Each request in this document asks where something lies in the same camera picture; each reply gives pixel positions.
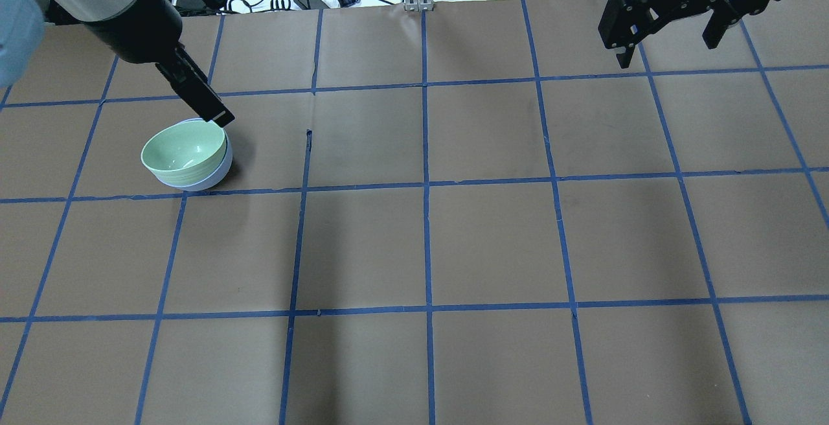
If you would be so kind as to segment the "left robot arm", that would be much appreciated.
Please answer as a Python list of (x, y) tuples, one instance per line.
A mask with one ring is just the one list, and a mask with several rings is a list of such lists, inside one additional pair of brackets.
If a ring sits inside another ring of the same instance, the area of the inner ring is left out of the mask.
[[(202, 0), (219, 10), (226, 0)], [(234, 115), (187, 53), (183, 18), (170, 0), (2, 0), (2, 86), (26, 71), (45, 32), (45, 14), (56, 3), (103, 41), (122, 61), (153, 64), (172, 91), (204, 121), (225, 127)]]

